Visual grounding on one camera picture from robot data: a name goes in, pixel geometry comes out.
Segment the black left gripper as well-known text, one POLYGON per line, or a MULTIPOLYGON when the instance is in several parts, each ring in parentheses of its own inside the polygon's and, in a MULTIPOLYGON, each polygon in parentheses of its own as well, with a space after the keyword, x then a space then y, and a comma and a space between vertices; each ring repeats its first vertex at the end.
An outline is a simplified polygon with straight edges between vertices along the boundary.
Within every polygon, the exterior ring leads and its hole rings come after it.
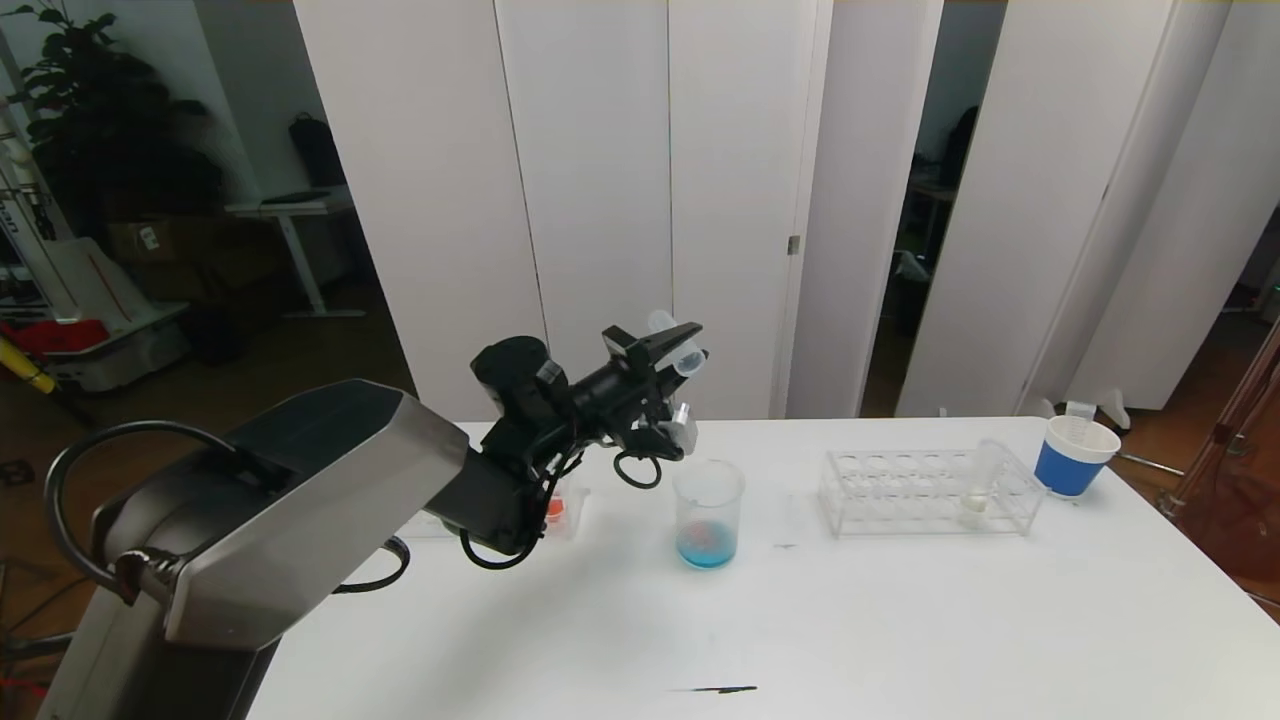
POLYGON ((671 419, 669 398, 705 365, 709 352, 692 340, 703 331, 695 322, 649 322, 650 334, 637 338, 617 325, 607 328, 608 359, 572 384, 580 420, 604 430, 628 429, 639 419, 671 419))

